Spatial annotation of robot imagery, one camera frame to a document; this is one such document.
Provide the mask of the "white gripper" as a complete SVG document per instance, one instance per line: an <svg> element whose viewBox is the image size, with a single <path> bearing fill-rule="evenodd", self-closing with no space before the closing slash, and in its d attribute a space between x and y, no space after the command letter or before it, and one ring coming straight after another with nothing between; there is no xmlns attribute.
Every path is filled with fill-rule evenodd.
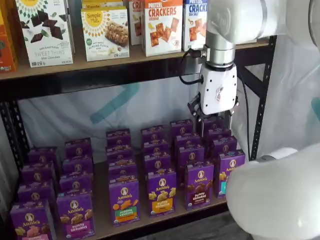
<svg viewBox="0 0 320 240"><path fill-rule="evenodd" d="M204 136L204 119L206 115L224 112L224 125L232 128L233 115L239 106L237 95L237 67L235 64L227 68L212 67L207 63L202 65L203 83L198 85L198 94L187 106L195 118L195 128L198 135Z"/></svg>

